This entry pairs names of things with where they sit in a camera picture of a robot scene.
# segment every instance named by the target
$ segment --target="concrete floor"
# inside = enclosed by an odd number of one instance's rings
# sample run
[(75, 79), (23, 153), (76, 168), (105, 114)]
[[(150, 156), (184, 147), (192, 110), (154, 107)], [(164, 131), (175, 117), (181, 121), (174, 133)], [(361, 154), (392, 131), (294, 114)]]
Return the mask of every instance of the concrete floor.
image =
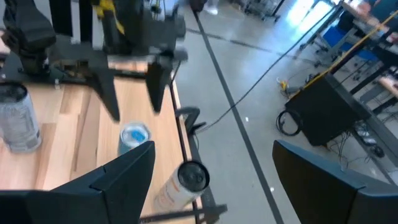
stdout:
[[(183, 13), (188, 32), (183, 45), (188, 50), (189, 60), (181, 66), (176, 78), (182, 106), (199, 107), (201, 115), (198, 121), (212, 123), (216, 120), (330, 10), (330, 6), (320, 2), (316, 10), (305, 16), (312, 3), (286, 0), (279, 11), (281, 18), (275, 24), (272, 19), (261, 21), (246, 16), (228, 3), (221, 2), (217, 16), (206, 12), (198, 16), (206, 38), (203, 38), (192, 11), (186, 7)], [(47, 1), (36, 1), (36, 4), (50, 17)], [(78, 6), (73, 4), (75, 25), (78, 24), (77, 10)], [(99, 24), (95, 24), (95, 32), (94, 44), (101, 46)], [(80, 35), (78, 26), (74, 26), (74, 34), (75, 37)], [(262, 79), (236, 110), (198, 134), (199, 153), (210, 171), (210, 186), (216, 203), (228, 204), (229, 211), (221, 216), (220, 223), (300, 223), (274, 167), (271, 152), (275, 139), (284, 139), (331, 161), (338, 161), (335, 153), (312, 147), (303, 134), (287, 137), (275, 128), (275, 119), (287, 100), (280, 94), (277, 79), (293, 77), (289, 80), (291, 85), (302, 85), (309, 73), (325, 69), (314, 69), (312, 65), (318, 57), (316, 47), (308, 47), (294, 60), (292, 56), (297, 48)], [(348, 72), (339, 72), (336, 76), (344, 79), (347, 75)], [(345, 85), (352, 88), (355, 83), (347, 79)], [(372, 107), (375, 107), (380, 102), (373, 103)], [(292, 121), (287, 120), (287, 125), (291, 124)], [(387, 125), (398, 135), (396, 120)], [(343, 154), (348, 159), (366, 156), (352, 138), (345, 144)], [(387, 182), (373, 161), (364, 163), (360, 159), (351, 163), (349, 168)]]

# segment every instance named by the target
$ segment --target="black bracket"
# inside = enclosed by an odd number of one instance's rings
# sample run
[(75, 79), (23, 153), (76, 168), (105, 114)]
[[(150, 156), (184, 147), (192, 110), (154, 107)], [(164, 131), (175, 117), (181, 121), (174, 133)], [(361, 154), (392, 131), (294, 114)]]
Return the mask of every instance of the black bracket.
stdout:
[(195, 124), (196, 120), (199, 117), (199, 114), (200, 114), (200, 109), (194, 106), (186, 106), (175, 110), (176, 118), (180, 116), (184, 117), (185, 129), (187, 130), (187, 134), (193, 134), (197, 129), (201, 128), (206, 124), (206, 122)]
[[(219, 217), (224, 212), (227, 212), (228, 208), (226, 205), (217, 205), (215, 207), (203, 207), (194, 210), (185, 210), (179, 212), (170, 212), (163, 214), (155, 214), (151, 216), (141, 217), (139, 223), (152, 223), (152, 222), (165, 222), (178, 218), (188, 218), (188, 217), (199, 217), (204, 215), (205, 217)], [(201, 219), (199, 223), (206, 222), (207, 224), (212, 222), (207, 222), (207, 220)]]

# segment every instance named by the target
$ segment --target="energy drink can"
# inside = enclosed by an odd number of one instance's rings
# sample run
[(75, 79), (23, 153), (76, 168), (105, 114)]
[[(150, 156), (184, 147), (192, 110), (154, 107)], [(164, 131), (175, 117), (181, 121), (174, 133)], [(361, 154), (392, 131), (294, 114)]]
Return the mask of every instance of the energy drink can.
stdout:
[(150, 132), (144, 124), (131, 122), (124, 125), (119, 137), (119, 156), (149, 139)]
[(0, 83), (0, 130), (11, 152), (32, 152), (42, 143), (32, 100), (21, 84)]
[(154, 209), (158, 212), (181, 210), (199, 197), (209, 183), (209, 172), (202, 163), (183, 162), (155, 196)]

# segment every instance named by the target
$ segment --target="white can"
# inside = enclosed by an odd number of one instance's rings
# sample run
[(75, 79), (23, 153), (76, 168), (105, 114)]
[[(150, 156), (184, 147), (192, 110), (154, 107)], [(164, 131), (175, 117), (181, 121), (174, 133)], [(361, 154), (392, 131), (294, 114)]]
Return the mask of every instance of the white can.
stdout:
[(157, 212), (181, 210), (199, 197), (209, 183), (210, 176), (203, 164), (183, 162), (156, 195), (154, 209)]
[(0, 131), (11, 152), (32, 152), (42, 143), (32, 100), (19, 83), (0, 83)]

